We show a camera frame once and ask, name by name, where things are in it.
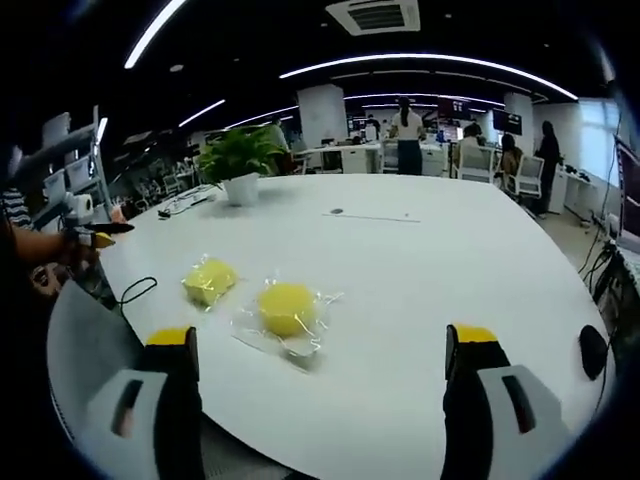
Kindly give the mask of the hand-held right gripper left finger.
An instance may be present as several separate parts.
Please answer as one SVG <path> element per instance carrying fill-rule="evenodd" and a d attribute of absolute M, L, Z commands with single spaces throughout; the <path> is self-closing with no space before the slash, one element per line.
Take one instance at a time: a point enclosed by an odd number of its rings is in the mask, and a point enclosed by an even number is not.
<path fill-rule="evenodd" d="M 89 401 L 79 449 L 101 479 L 203 479 L 197 330 L 155 332 Z"/>

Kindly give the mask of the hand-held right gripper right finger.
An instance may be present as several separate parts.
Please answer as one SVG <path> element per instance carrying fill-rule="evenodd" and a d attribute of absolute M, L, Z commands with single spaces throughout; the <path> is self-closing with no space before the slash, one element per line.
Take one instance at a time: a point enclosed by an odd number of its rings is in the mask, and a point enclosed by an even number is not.
<path fill-rule="evenodd" d="M 538 479 L 567 446 L 561 403 L 488 329 L 446 328 L 443 479 Z"/>

